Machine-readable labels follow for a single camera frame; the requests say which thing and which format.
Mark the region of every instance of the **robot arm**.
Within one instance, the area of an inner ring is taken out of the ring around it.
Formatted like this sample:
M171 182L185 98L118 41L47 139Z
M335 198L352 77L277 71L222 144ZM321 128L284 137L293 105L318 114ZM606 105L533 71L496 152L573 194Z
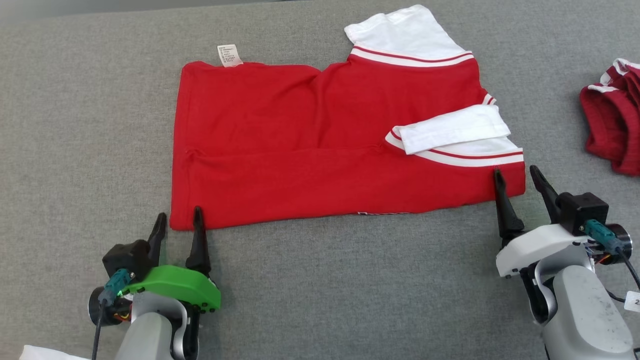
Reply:
M506 197L499 170L495 173L500 276L520 275L550 360L636 359L631 332L595 274L596 261L609 265L631 256L630 236L620 225L602 225L609 206L595 195L558 195L537 167L531 167L531 175L552 223L527 232ZM602 231L585 224L600 224ZM601 237L604 233L608 239ZM606 246L611 238L620 253Z
M89 315L98 329L131 322L116 360L196 360L200 316L220 308L220 291L209 278L202 210L194 211L195 232L186 268L159 265L166 226L166 215L161 213L148 241L116 245L102 259L112 278L122 269L135 274L130 284L110 290L117 296L102 311L104 288L95 289L89 299Z

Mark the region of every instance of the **care label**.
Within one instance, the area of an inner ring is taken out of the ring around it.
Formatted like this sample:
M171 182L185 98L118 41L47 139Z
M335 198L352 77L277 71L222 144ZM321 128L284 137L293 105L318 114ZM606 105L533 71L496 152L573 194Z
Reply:
M238 50L234 44L219 45L218 55L220 55L220 61L222 61L222 66L224 67L242 64L242 60L240 60L240 55L238 55Z
M636 293L635 291L627 293L627 298L625 299L625 310L640 313L640 293Z

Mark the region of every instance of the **gray fabric surface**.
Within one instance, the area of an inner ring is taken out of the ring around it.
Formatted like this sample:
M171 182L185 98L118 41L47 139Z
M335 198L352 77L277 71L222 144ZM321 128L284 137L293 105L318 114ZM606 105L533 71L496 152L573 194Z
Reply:
M102 255L169 211L180 68L245 61L325 68L342 29L411 0L271 3L46 19L0 27L0 357L24 344L90 356L90 291ZM640 61L633 0L424 3L475 52L512 141L560 191L592 191L640 234L638 179L584 151L577 100L616 57ZM530 186L514 205L547 219ZM201 359L544 359L518 280L494 268L493 204L421 215L291 220L212 231L222 309L204 317ZM191 233L170 232L172 263ZM640 267L640 257L633 262ZM623 294L623 266L599 271ZM624 313L640 343L640 316ZM112 358L126 325L102 332Z
M0 22L17 22L62 15L131 12L288 0L0 0Z

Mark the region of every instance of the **gray robot arm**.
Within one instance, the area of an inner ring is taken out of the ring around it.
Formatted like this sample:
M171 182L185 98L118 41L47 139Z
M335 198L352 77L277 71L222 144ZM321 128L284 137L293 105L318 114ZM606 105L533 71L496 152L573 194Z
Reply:
M549 359L636 358L631 332L593 271L567 266L553 288L557 311L542 330Z
M146 291L133 296L131 326L120 345L116 360L195 360L186 356L185 332L199 313L176 299Z

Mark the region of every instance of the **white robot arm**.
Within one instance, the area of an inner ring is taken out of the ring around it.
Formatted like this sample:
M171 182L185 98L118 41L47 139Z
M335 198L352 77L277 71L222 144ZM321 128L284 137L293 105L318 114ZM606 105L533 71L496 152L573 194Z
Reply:
M596 262L630 266L630 236L620 225L602 225L609 206L595 195L558 195L537 167L531 175L552 223L525 232L496 170L498 273L523 281L549 360L637 359L631 332L595 274Z

